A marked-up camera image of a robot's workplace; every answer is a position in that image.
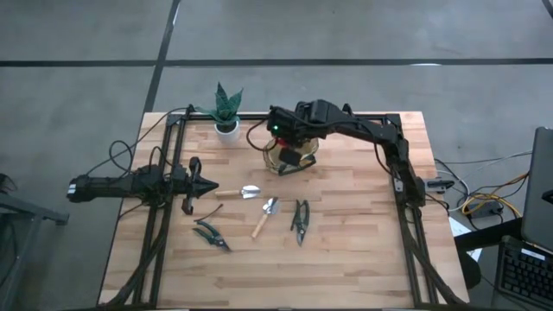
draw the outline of butcher block tabletop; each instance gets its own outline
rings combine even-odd
[[[399,113],[416,173],[422,178],[435,178],[423,114]],[[161,116],[163,113],[146,113],[140,136]],[[231,147],[219,142],[213,122],[187,122],[181,153],[184,167],[188,167],[190,157],[198,156],[201,176],[218,182],[217,190],[256,185],[261,194],[250,200],[218,200],[212,191],[194,200],[191,216],[181,210],[183,197],[176,197],[158,307],[412,307],[391,180],[378,165],[373,144],[340,134],[330,135],[319,141],[317,163],[313,167],[279,177],[267,170],[262,153],[245,140],[246,131],[256,122],[241,121],[240,140]],[[147,165],[152,148],[161,146],[164,124],[160,122],[137,145],[133,168]],[[251,133],[251,140],[264,146],[270,133],[262,125]],[[378,149],[384,159],[383,150]],[[263,215],[262,206],[273,196],[279,198],[280,210],[269,216],[254,240],[251,233]],[[308,200],[311,207],[301,247],[296,241],[296,231],[290,230],[296,200]],[[121,213],[139,203],[136,199],[125,199]],[[232,249],[230,253],[209,245],[192,230],[196,227],[194,219],[206,216],[220,203],[224,206],[206,222],[221,233]],[[432,201],[427,201],[422,211],[432,264],[449,287],[468,301],[448,215]],[[145,206],[118,221],[99,303],[109,301],[136,268],[147,218]],[[417,274],[423,300],[427,301],[420,266]],[[150,280],[151,272],[144,285],[145,301]]]

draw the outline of cable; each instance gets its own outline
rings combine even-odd
[[[469,176],[472,176],[472,175],[474,175],[475,173],[480,172],[482,169],[487,168],[487,167],[489,167],[490,165],[493,165],[493,164],[502,162],[502,161],[507,160],[507,159],[511,159],[511,158],[513,158],[513,157],[516,157],[516,156],[525,156],[525,155],[529,155],[529,154],[531,154],[531,152],[532,152],[532,150],[528,150],[528,151],[516,153],[516,154],[514,154],[514,155],[508,155],[508,156],[503,157],[503,158],[500,158],[500,159],[498,159],[498,160],[494,160],[494,161],[492,161],[492,162],[489,162],[489,163],[487,163],[487,164],[484,164],[484,165],[480,166],[479,168],[475,169],[475,170],[472,171],[471,173],[465,175],[462,179],[466,180],[466,178],[468,178]]]
[[[386,172],[388,173],[388,175],[390,175],[391,177],[394,177],[394,175],[391,174],[391,171],[386,168],[386,166],[382,163],[382,161],[380,160],[380,155],[378,155],[378,146],[376,143],[374,143],[374,154],[377,156],[377,161],[378,161],[378,164],[380,164],[380,167]]]
[[[496,292],[498,292],[498,294],[500,294],[503,298],[505,298],[506,300],[516,304],[517,306],[521,307],[523,310],[527,310],[527,311],[530,311],[527,307],[523,306],[520,302],[518,301],[515,301],[513,299],[511,299],[511,297],[508,297],[507,295],[503,295],[503,293],[501,293],[499,291],[499,289],[495,286],[494,283],[490,282],[490,280],[488,280],[484,275],[480,275],[482,277],[482,280],[486,281],[488,284],[490,284],[490,286],[493,287],[493,290],[495,290]]]
[[[440,170],[440,169],[437,169],[436,172],[438,172],[438,173],[444,173],[444,174],[448,174],[448,175],[452,175],[454,178],[457,178],[457,181],[459,181],[459,182],[461,183],[461,185],[465,188],[466,192],[463,193],[461,190],[452,187],[454,190],[456,190],[456,191],[458,191],[458,192],[460,192],[461,194],[464,195],[465,202],[464,202],[463,204],[458,205],[456,208],[449,210],[449,211],[450,211],[450,212],[459,211],[460,209],[463,208],[463,205],[464,205],[465,203],[467,203],[467,201],[468,201],[468,199],[469,199],[468,194],[470,194],[470,189],[468,188],[468,184],[467,184],[464,180],[459,179],[459,177],[457,177],[457,175],[453,174],[453,172],[452,172],[452,173],[449,173],[448,171],[443,171],[443,170]]]
[[[217,208],[215,208],[215,210],[214,210],[213,212],[209,213],[208,215],[206,215],[206,216],[204,216],[204,217],[202,217],[202,218],[200,218],[200,219],[194,219],[194,222],[202,221],[203,219],[208,218],[209,216],[215,214],[221,207],[223,207],[223,204],[222,204],[222,203],[219,204],[219,206],[217,206]]]
[[[120,220],[124,215],[136,210],[137,208],[139,208],[140,206],[143,206],[143,205],[144,205],[144,203],[140,203],[137,206],[134,206],[131,209],[124,211],[121,215],[119,215],[118,220]]]
[[[266,151],[271,151],[273,150],[276,145],[278,144],[278,141],[277,139],[275,138],[275,144],[273,144],[270,148],[266,149],[266,148],[259,148],[258,146],[254,145],[251,140],[250,140],[250,133],[255,129],[257,128],[259,125],[263,124],[263,122],[267,121],[269,119],[269,116],[265,117],[264,119],[262,119],[261,121],[259,121],[258,123],[254,124],[252,127],[250,127],[250,129],[248,129],[248,131],[246,132],[245,134],[245,140],[250,144],[250,146],[252,148],[254,148],[255,150],[257,151],[263,151],[263,152],[266,152]]]
[[[123,166],[121,166],[117,161],[115,161],[115,156],[113,156],[112,152],[113,152],[113,146],[115,146],[117,143],[121,143],[123,144],[123,146],[125,146],[125,150],[124,152],[128,152],[129,153],[129,166],[127,168],[124,168]],[[122,169],[125,173],[128,173],[130,174],[130,168],[132,166],[132,150],[130,149],[129,145],[122,141],[122,140],[116,140],[114,141],[113,143],[111,143],[110,145],[110,148],[108,150],[108,154],[110,155],[110,161],[113,163],[113,165],[115,165],[116,167]]]
[[[159,153],[162,155],[162,158],[163,158],[163,160],[167,163],[167,165],[169,165],[170,167],[173,167],[173,164],[171,164],[171,163],[167,160],[167,157],[163,154],[163,150],[162,150],[161,148],[159,148],[159,146],[155,146],[154,148],[152,148],[152,152],[149,153],[149,161],[148,161],[149,166],[152,165],[152,160],[153,160],[153,157],[154,157],[154,152],[156,152],[156,150],[159,150]]]
[[[140,138],[138,138],[131,146],[129,146],[129,148],[134,148],[138,145],[138,143],[140,143],[166,116],[168,116],[170,113],[172,112],[175,112],[175,111],[179,111],[179,110],[186,110],[186,109],[190,109],[192,107],[192,105],[189,105],[188,107],[181,107],[181,108],[175,108],[173,110],[170,110],[170,111],[167,111],[165,114],[163,114],[162,117],[159,118],[159,120],[157,120],[154,125],[152,125],[148,130],[146,130],[146,132],[144,133],[144,135],[142,135]],[[88,170],[88,172],[86,172],[85,175],[89,175],[91,172],[93,172],[95,169],[103,166],[104,164],[106,164],[107,162],[110,162],[112,161],[112,159],[115,159],[116,157],[122,155],[123,153],[127,152],[127,150],[123,150],[115,155],[110,155],[110,158],[107,159],[107,160],[104,160],[98,164],[96,164],[95,166],[93,166],[91,169]]]
[[[499,185],[498,187],[495,188],[495,190],[493,190],[489,194],[472,194],[472,195],[470,195],[471,198],[463,204],[461,211],[463,212],[464,215],[469,215],[471,213],[474,213],[479,208],[481,208],[484,205],[485,202],[487,202],[489,200],[498,200],[501,203],[503,203],[504,205],[506,205],[507,207],[511,208],[519,217],[522,217],[522,214],[517,210],[516,207],[514,207],[511,203],[504,200],[502,197],[499,197],[495,193],[497,193],[501,188],[513,185],[515,183],[518,183],[522,180],[525,180],[527,177],[528,177],[528,173],[522,174],[522,175],[506,182],[503,185]],[[475,199],[483,199],[483,201],[481,203],[479,203],[479,205],[477,205],[475,208],[472,208],[471,210],[468,210],[467,209],[468,204],[470,202],[474,201]]]
[[[511,157],[519,157],[519,156],[527,156],[527,155],[531,155],[531,151],[526,153],[527,151],[525,151],[524,153],[522,154],[519,154],[519,155],[514,155],[514,156],[511,156]],[[477,160],[477,161],[465,161],[465,162],[443,162],[444,164],[449,164],[449,165],[461,165],[461,164],[473,164],[473,163],[483,163],[483,162],[491,162],[491,161],[496,161],[496,160],[501,160],[503,159],[503,157],[500,157],[500,158],[493,158],[493,159],[485,159],[485,160]]]
[[[439,205],[443,206],[443,208],[446,210],[446,212],[448,213],[448,216],[449,216],[449,203],[447,203],[447,202],[444,201],[444,200],[438,200],[437,198],[433,197],[433,196],[430,195],[430,194],[426,194],[426,196],[428,196],[429,198],[431,198],[433,201],[435,201],[435,202],[438,203]]]

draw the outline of snake plant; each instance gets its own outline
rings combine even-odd
[[[219,130],[223,132],[232,131],[234,130],[236,121],[239,120],[237,112],[242,101],[243,90],[228,98],[225,89],[218,83],[217,92],[215,93],[215,109],[209,110],[202,107],[194,107],[194,109],[211,116],[218,125]]]

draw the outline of gray floor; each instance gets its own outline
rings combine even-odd
[[[0,0],[0,60],[154,60],[170,4]],[[168,59],[548,57],[551,30],[539,0],[183,0]],[[22,309],[94,305],[119,201],[73,205],[64,193],[72,177],[106,158],[111,141],[136,139],[152,73],[0,68],[0,171],[16,181],[17,195],[71,213],[67,227],[43,227]],[[534,129],[553,127],[552,75],[550,66],[166,68],[154,111],[212,105],[218,81],[229,91],[245,88],[243,111],[314,98],[357,111],[423,111],[435,156],[467,161],[531,149]],[[468,182],[504,182],[529,160],[492,166]],[[476,167],[454,169],[465,175]],[[512,202],[523,209],[524,191]],[[494,249],[480,265],[493,280]],[[476,305],[491,303],[484,283],[470,295]]]

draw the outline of green leaf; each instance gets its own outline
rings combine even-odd
[[[221,122],[222,121],[222,119],[219,117],[219,114],[217,113],[216,110],[208,110],[208,109],[197,107],[197,106],[195,106],[194,109],[197,112],[201,112],[201,113],[205,113],[205,114],[209,115],[210,117],[212,117],[215,120],[215,122]]]
[[[240,107],[240,103],[242,102],[242,92],[244,89],[240,90],[240,92],[237,92],[236,94],[232,95],[231,98],[228,100],[228,105],[236,113],[238,111],[238,108]]]
[[[217,124],[220,124],[220,125],[231,125],[233,123],[235,123],[236,121],[238,121],[240,118],[237,116],[237,115],[234,115],[232,116],[230,119],[228,120],[225,120],[225,121],[221,121],[221,122],[217,122]]]
[[[215,93],[215,104],[217,105],[217,110],[223,110],[228,105],[228,97],[226,96],[225,89],[221,86],[220,83],[217,83],[217,92]]]
[[[232,111],[229,109],[224,109],[222,111],[218,111],[219,117],[223,120],[227,120],[230,117],[232,117]]]
[[[227,109],[228,103],[219,94],[215,93],[215,106],[217,107],[217,111],[223,111]]]

